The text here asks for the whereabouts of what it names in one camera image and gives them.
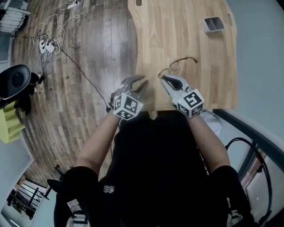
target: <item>floor plank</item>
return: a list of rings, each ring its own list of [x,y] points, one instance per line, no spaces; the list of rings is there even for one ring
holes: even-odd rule
[[[17,35],[32,36],[36,26],[55,13],[63,24],[72,15],[59,9],[65,2],[30,0],[31,15]],[[137,38],[127,0],[84,0],[76,13],[81,17],[67,22],[62,48],[108,102],[110,94],[136,68]],[[44,33],[56,37],[58,32],[56,17],[52,17]],[[38,45],[30,39],[15,38],[12,64],[26,64],[32,72],[40,73],[38,60]],[[47,185],[47,179],[59,178],[54,170],[57,164],[63,171],[75,165],[84,142],[106,114],[102,98],[62,52],[47,60],[44,72],[46,80],[32,97],[32,112],[21,120],[35,159],[25,175],[41,185]],[[108,154],[100,177],[106,174],[110,162]]]

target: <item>black chair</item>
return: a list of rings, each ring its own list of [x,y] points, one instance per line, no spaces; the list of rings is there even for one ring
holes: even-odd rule
[[[26,65],[12,66],[0,73],[0,109],[21,98],[31,80],[31,72]]]

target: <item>black metal frame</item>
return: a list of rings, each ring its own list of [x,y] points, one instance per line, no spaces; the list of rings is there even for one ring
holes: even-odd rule
[[[257,145],[284,173],[284,152],[272,141],[266,138],[263,134],[256,131],[254,128],[244,123],[235,116],[229,114],[224,110],[213,110],[213,113],[221,117],[229,124],[240,130],[243,134],[252,139],[252,144]],[[255,159],[255,153],[252,148],[250,148],[239,172],[240,180],[243,179],[246,172],[249,170],[252,165],[253,160]],[[269,222],[266,223],[266,227],[277,227],[280,224],[284,223],[284,209],[281,210],[276,216],[274,216]]]

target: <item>person's right arm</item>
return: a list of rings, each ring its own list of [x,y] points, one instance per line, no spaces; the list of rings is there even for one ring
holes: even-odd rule
[[[225,146],[200,115],[188,118],[187,121],[209,172],[213,173],[221,166],[230,166]]]

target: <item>chair seat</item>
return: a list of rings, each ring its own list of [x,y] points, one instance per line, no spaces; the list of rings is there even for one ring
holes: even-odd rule
[[[0,73],[0,97],[9,99],[21,92],[30,82],[31,72],[26,65],[12,66]]]

